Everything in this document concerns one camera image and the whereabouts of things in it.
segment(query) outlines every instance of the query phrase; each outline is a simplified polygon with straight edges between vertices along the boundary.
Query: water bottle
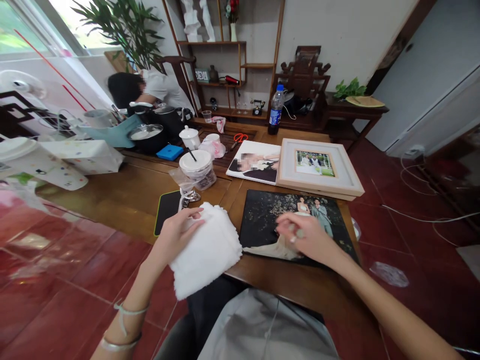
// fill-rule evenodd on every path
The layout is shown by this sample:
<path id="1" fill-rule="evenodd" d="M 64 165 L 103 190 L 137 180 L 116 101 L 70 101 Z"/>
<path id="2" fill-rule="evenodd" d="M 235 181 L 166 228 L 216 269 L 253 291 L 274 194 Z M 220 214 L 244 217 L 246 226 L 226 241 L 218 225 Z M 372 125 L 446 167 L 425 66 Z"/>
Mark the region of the water bottle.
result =
<path id="1" fill-rule="evenodd" d="M 271 98 L 270 122 L 268 124 L 268 133 L 270 135 L 277 135 L 280 127 L 280 117 L 282 116 L 282 109 L 284 108 L 284 86 L 277 85 L 276 93 Z"/>

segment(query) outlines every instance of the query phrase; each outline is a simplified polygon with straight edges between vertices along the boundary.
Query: electrical outlet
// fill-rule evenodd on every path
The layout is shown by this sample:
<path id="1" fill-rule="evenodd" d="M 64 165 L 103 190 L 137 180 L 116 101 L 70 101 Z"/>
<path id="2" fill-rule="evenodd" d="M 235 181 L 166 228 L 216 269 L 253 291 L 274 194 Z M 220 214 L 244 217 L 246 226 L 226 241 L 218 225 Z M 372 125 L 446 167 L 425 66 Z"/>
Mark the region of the electrical outlet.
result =
<path id="1" fill-rule="evenodd" d="M 409 150 L 405 151 L 405 155 L 414 156 L 425 153 L 425 146 L 423 145 L 413 145 Z"/>

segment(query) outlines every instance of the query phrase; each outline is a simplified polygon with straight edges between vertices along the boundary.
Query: silver bracelet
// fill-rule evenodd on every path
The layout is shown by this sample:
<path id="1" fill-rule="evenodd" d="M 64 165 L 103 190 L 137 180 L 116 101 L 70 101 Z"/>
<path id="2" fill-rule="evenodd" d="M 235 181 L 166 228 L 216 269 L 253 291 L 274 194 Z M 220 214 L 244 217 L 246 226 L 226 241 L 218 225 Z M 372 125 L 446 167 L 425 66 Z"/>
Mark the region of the silver bracelet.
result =
<path id="1" fill-rule="evenodd" d="M 103 334 L 103 338 L 100 341 L 100 346 L 103 349 L 105 349 L 109 352 L 118 353 L 118 352 L 121 352 L 121 351 L 130 350 L 135 345 L 137 345 L 137 343 L 139 342 L 139 340 L 141 338 L 142 338 L 142 332 L 140 332 L 140 334 L 138 334 L 138 336 L 136 337 L 135 340 L 133 340 L 133 342 L 125 344 L 125 345 L 117 345 L 117 344 L 112 344 L 111 342 L 108 342 L 105 339 L 105 334 Z"/>

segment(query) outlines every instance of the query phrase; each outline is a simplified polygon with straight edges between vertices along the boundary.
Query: red scissors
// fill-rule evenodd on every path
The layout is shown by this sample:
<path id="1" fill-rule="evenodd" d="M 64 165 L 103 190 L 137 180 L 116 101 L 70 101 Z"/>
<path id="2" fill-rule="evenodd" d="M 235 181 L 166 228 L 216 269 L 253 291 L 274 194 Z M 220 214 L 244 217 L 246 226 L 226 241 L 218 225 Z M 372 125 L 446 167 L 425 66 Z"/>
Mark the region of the red scissors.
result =
<path id="1" fill-rule="evenodd" d="M 249 139 L 249 136 L 247 134 L 238 133 L 233 137 L 233 141 L 235 141 L 235 143 L 231 146 L 230 151 L 235 149 L 238 143 L 243 143 L 244 140 L 248 140 L 248 139 Z"/>

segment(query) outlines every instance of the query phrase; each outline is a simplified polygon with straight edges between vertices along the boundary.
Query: bottle label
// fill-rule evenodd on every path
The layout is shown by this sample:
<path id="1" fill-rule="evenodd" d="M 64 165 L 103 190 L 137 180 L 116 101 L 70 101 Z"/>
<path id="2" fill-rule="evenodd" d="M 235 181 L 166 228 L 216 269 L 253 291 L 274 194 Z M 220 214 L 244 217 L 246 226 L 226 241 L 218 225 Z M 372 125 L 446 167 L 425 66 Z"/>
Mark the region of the bottle label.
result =
<path id="1" fill-rule="evenodd" d="M 270 110 L 270 125 L 278 125 L 280 122 L 280 116 L 282 115 L 282 110 Z"/>

